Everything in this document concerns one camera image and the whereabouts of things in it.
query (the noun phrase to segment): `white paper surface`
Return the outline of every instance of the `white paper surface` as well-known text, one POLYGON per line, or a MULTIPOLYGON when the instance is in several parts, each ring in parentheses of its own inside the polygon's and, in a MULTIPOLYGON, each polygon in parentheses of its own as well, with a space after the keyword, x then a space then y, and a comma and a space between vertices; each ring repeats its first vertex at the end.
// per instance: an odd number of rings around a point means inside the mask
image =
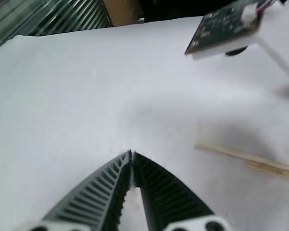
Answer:
MULTIPOLYGON (((193 149, 202 139, 289 164, 289 77, 256 45, 235 57, 184 56, 199 22, 17 36, 0 48, 0 231, 41 219, 128 149, 235 230, 289 231, 289 180, 193 149)), ((138 211, 124 213, 135 221, 138 211)))
POLYGON ((264 15, 257 41, 289 75, 289 1, 284 7, 270 7, 264 15))

